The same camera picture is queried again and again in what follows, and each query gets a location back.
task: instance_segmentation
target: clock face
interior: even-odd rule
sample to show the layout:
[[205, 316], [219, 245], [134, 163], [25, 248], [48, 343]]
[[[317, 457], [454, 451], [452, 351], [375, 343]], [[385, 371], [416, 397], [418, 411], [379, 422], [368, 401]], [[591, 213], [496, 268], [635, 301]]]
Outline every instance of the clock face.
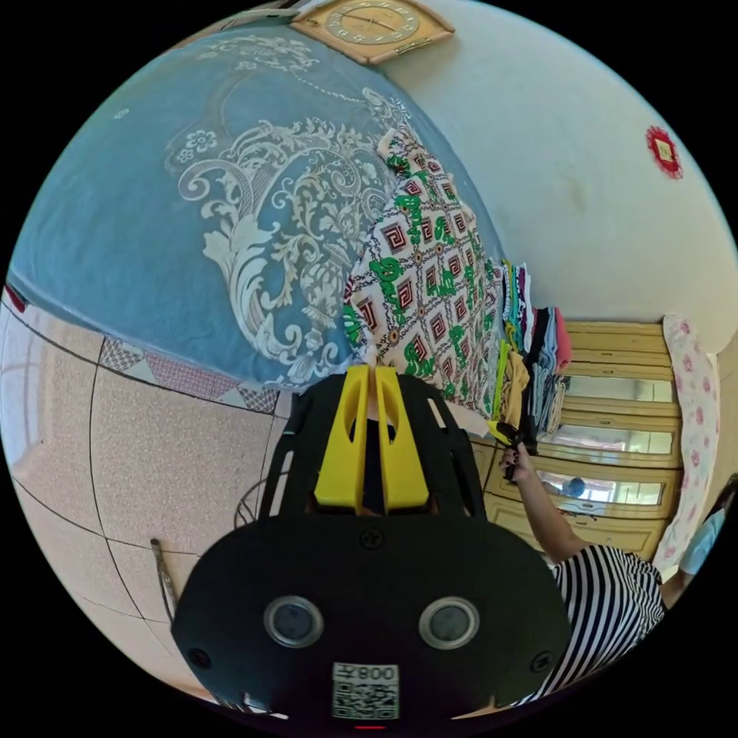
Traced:
[[343, 5], [325, 19], [325, 28], [352, 44], [392, 44], [417, 30], [420, 20], [412, 8], [393, 0], [369, 0]]

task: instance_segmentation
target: hand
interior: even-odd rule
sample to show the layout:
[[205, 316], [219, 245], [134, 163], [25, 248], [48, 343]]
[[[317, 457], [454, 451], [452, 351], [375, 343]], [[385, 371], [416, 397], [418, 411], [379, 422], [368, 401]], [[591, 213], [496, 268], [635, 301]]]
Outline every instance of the hand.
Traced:
[[518, 444], [517, 449], [507, 448], [500, 462], [500, 469], [505, 471], [510, 465], [515, 466], [513, 482], [524, 482], [536, 473], [533, 462], [526, 451], [525, 444]]

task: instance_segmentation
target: striped shirt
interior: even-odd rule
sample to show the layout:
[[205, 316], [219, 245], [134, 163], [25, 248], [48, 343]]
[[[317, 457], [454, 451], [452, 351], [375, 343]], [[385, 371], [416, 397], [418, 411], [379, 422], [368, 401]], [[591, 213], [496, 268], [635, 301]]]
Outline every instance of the striped shirt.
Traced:
[[553, 569], [571, 622], [566, 653], [522, 705], [605, 667], [638, 644], [666, 608], [657, 568], [634, 553], [592, 545]]

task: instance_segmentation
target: screw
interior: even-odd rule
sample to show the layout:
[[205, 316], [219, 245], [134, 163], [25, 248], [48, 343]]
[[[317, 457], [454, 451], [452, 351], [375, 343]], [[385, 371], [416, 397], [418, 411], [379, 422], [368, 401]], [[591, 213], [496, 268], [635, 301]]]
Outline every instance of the screw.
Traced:
[[531, 662], [530, 670], [535, 674], [540, 674], [551, 665], [551, 654], [549, 651], [539, 653]]
[[379, 528], [367, 528], [360, 536], [359, 543], [368, 550], [382, 548], [384, 533]]
[[187, 655], [190, 657], [190, 661], [200, 669], [209, 669], [213, 665], [209, 655], [201, 648], [191, 648]]

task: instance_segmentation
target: wardrobe drawer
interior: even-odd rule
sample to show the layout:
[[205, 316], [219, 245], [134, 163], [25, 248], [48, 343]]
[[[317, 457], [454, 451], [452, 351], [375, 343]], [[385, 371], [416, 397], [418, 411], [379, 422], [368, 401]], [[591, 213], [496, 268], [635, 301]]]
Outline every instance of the wardrobe drawer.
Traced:
[[636, 351], [669, 356], [663, 329], [658, 323], [591, 323], [567, 321], [567, 333], [576, 356], [580, 350]]
[[563, 410], [555, 433], [538, 434], [538, 454], [589, 464], [678, 469], [680, 426], [675, 417]]
[[[530, 529], [522, 502], [485, 494], [484, 509], [491, 523], [515, 533], [536, 550], [542, 550]], [[650, 560], [656, 553], [667, 524], [665, 520], [619, 520], [609, 517], [593, 519], [586, 515], [569, 514], [567, 519], [582, 540], [630, 551], [645, 560]]]
[[655, 351], [617, 351], [572, 347], [572, 355], [587, 364], [627, 364], [633, 367], [665, 367], [671, 369], [671, 356]]
[[479, 479], [482, 483], [482, 489], [484, 489], [494, 459], [494, 446], [471, 444], [471, 450], [474, 452], [474, 461], [477, 463]]
[[[542, 456], [535, 457], [534, 464], [541, 481], [558, 490], [572, 477], [584, 481], [583, 497], [551, 494], [556, 507], [571, 513], [659, 520], [670, 517], [677, 506], [681, 481], [679, 470], [585, 464]], [[517, 485], [508, 482], [496, 464], [492, 466], [484, 490], [508, 500], [520, 501]]]
[[679, 417], [673, 372], [669, 367], [588, 364], [573, 361], [563, 399], [566, 410], [648, 417]]

